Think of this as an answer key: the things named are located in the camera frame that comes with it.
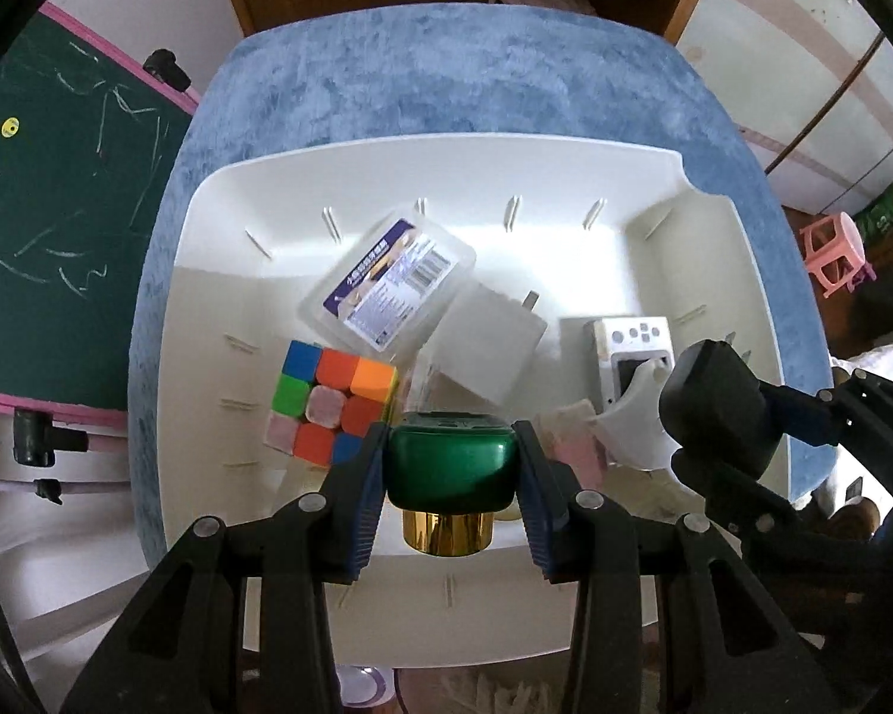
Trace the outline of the green gold perfume bottle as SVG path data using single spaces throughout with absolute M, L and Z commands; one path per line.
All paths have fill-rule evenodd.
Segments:
M 516 488 L 517 438 L 489 414 L 410 413 L 383 444 L 383 483 L 406 545 L 464 558 L 489 548 Z

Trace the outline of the white power adapter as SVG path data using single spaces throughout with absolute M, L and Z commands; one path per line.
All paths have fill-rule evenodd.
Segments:
M 444 382 L 479 405 L 505 405 L 547 332 L 537 302 L 535 290 L 517 300 L 479 282 L 464 287 L 417 352 L 403 411 L 433 411 Z

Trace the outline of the clear plastic floss box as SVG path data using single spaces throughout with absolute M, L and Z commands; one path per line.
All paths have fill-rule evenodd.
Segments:
M 414 209 L 388 213 L 333 264 L 298 308 L 304 324 L 354 353 L 413 356 L 466 287 L 474 248 Z

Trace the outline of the black small case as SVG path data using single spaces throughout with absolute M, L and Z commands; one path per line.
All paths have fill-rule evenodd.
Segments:
M 658 413 L 682 448 L 729 462 L 753 480 L 768 469 L 780 441 L 768 424 L 760 380 L 722 340 L 702 340 L 680 355 Z

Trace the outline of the pink sponge puff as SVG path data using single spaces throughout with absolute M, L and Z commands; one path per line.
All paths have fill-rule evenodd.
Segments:
M 592 402 L 584 398 L 533 419 L 547 458 L 573 469 L 584 490 L 600 490 L 605 485 L 605 456 L 592 432 L 596 415 Z

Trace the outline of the rubik's cube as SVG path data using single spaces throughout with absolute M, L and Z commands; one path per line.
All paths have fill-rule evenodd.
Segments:
M 263 443 L 315 468 L 343 464 L 361 450 L 372 424 L 390 418 L 396 387 L 392 364 L 292 340 Z

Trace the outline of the white handheld game console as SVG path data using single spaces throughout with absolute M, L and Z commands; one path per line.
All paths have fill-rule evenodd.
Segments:
M 640 364 L 659 359 L 673 368 L 673 341 L 664 316 L 610 316 L 585 324 L 594 358 L 592 400 L 598 413 L 623 396 Z

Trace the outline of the white plastic tray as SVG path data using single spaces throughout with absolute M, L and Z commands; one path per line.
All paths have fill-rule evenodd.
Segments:
M 548 325 L 506 416 L 587 392 L 584 325 L 660 314 L 676 348 L 726 339 L 771 384 L 784 377 L 752 245 L 734 202 L 692 186 L 673 150 L 517 134 L 338 143 L 211 174 L 186 211 L 159 363 L 164 532 L 204 514 L 264 518 L 313 490 L 314 469 L 264 443 L 304 300 L 396 213 L 471 248 L 497 292 L 535 295 Z

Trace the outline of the pink plastic stool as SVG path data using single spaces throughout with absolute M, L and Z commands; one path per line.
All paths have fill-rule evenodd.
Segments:
M 798 232 L 803 263 L 823 297 L 839 290 L 853 292 L 868 274 L 868 258 L 857 223 L 847 213 L 823 216 Z

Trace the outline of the blue fuzzy table mat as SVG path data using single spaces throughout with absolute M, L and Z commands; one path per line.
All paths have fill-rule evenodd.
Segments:
M 156 409 L 170 269 L 193 193 L 224 168 L 324 143 L 522 132 L 668 148 L 697 189 L 735 203 L 789 385 L 830 382 L 825 329 L 794 231 L 739 127 L 661 37 L 546 8 L 427 4 L 299 21 L 242 40 L 188 127 L 154 221 L 129 348 L 133 511 L 148 564 L 166 554 Z

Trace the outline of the green chalkboard pink frame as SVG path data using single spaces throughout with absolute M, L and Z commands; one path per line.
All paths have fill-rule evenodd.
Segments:
M 124 424 L 141 268 L 195 108 L 53 4 L 0 61 L 0 411 Z

